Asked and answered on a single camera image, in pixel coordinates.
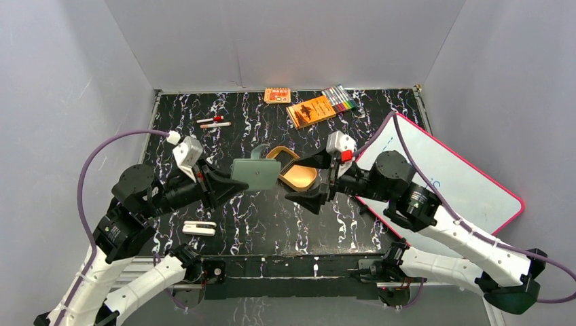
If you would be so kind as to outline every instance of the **orange book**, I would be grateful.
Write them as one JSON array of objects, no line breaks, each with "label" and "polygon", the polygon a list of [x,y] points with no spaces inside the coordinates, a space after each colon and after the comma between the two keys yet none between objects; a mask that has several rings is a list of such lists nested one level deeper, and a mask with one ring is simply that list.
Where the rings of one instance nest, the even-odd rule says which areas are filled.
[{"label": "orange book", "polygon": [[316,124],[320,121],[336,116],[336,111],[330,105],[326,96],[313,98],[286,108],[296,129]]}]

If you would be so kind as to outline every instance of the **gray wall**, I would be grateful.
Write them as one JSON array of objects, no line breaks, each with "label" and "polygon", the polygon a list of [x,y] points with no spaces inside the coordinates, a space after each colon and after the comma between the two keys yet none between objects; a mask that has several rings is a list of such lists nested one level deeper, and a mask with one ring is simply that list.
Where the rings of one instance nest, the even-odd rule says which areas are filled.
[{"label": "gray wall", "polygon": [[106,0],[165,91],[423,83],[465,0]]},{"label": "gray wall", "polygon": [[[468,0],[423,88],[433,131],[526,210],[501,238],[576,268],[576,3]],[[548,266],[541,297],[576,284]],[[537,304],[507,325],[574,325],[574,302]]]},{"label": "gray wall", "polygon": [[[31,325],[64,295],[88,248],[80,168],[107,137],[147,127],[153,98],[103,1],[0,1],[2,325]],[[96,158],[85,186],[92,226],[143,143]]]}]

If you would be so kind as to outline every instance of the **colored marker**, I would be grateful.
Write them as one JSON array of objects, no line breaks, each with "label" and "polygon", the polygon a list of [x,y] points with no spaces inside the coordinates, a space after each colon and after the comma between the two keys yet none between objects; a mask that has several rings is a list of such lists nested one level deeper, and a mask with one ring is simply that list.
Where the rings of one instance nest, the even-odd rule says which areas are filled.
[{"label": "colored marker", "polygon": [[338,98],[340,99],[340,102],[342,103],[342,105],[344,105],[346,110],[352,109],[352,107],[350,106],[348,101],[342,96],[342,94],[340,94],[340,91],[337,88],[333,87],[332,92],[334,92],[334,94],[336,94],[336,96],[338,96]]},{"label": "colored marker", "polygon": [[328,98],[328,102],[330,102],[330,105],[332,105],[338,111],[340,110],[340,107],[338,106],[338,102],[335,100],[335,98],[331,94],[328,93],[327,89],[322,91],[322,95],[324,95],[324,96],[326,96],[326,98]]},{"label": "colored marker", "polygon": [[342,87],[342,85],[336,86],[336,89],[337,89],[338,92],[344,97],[344,100],[346,101],[346,103],[348,103],[348,106],[349,106],[351,109],[352,109],[353,107],[356,107],[356,103],[354,103],[354,101],[352,101],[352,98],[350,97],[350,94],[348,94],[348,92],[344,90],[344,88]]},{"label": "colored marker", "polygon": [[216,128],[216,127],[227,127],[227,126],[231,126],[232,123],[231,122],[222,122],[220,124],[203,124],[200,126],[201,129],[206,129],[206,128]]},{"label": "colored marker", "polygon": [[351,102],[351,104],[354,107],[357,107],[358,104],[356,104],[356,102],[354,101],[354,99],[350,96],[350,94],[344,90],[344,87],[342,87],[342,85],[338,85],[338,88],[341,89],[341,91],[343,91],[344,93],[346,93],[346,96],[348,97],[348,100]]},{"label": "colored marker", "polygon": [[197,124],[203,124],[204,122],[212,122],[212,121],[222,121],[224,117],[222,115],[216,115],[215,117],[210,117],[208,119],[196,120]]},{"label": "colored marker", "polygon": [[338,95],[332,90],[331,88],[327,88],[326,92],[332,96],[334,102],[336,102],[336,106],[338,107],[338,111],[343,112],[346,111],[346,105],[342,104],[342,101],[338,98]]}]

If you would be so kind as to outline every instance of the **marker set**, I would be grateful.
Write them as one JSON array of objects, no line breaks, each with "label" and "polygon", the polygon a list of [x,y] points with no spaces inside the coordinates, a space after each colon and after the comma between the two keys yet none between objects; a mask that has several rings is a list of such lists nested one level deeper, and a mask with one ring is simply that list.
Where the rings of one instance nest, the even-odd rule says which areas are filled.
[{"label": "marker set", "polygon": [[330,105],[336,110],[336,112],[344,112],[355,107],[358,107],[356,102],[350,97],[347,91],[344,90],[342,85],[326,88],[322,91],[322,95],[328,98]]},{"label": "marker set", "polygon": [[201,129],[206,129],[206,128],[216,128],[216,127],[227,127],[227,126],[231,126],[232,123],[231,122],[220,122],[224,120],[224,116],[222,115],[216,115],[215,117],[210,117],[208,119],[202,119],[202,120],[196,120],[197,124],[203,124],[206,122],[214,122],[213,124],[203,124],[200,125]]}]

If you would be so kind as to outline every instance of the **table surface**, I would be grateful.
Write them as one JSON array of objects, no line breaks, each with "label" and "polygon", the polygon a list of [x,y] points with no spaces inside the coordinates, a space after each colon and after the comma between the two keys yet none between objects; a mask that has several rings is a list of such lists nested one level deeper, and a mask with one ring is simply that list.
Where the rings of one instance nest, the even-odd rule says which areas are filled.
[{"label": "table surface", "polygon": [[[398,111],[424,127],[412,89],[351,90],[360,108],[313,126],[296,130],[286,114],[289,105],[268,105],[263,92],[210,94],[160,94],[154,127],[195,135],[204,145],[204,156],[216,168],[230,172],[234,158],[249,158],[261,143],[270,149],[283,145],[300,156],[325,146],[328,134],[341,130],[364,144],[386,114]],[[292,103],[318,97],[319,91],[292,92]],[[232,125],[200,129],[196,120],[223,115]],[[172,145],[151,137],[144,164],[154,167],[160,180],[175,168]],[[141,255],[188,242],[203,255],[346,255],[383,253],[397,240],[385,225],[369,213],[359,214],[355,199],[338,194],[320,215],[314,215],[284,199],[280,181],[273,189],[244,192],[213,213],[193,203],[156,219],[154,237]],[[213,237],[188,236],[181,228],[186,220],[214,221]]]}]

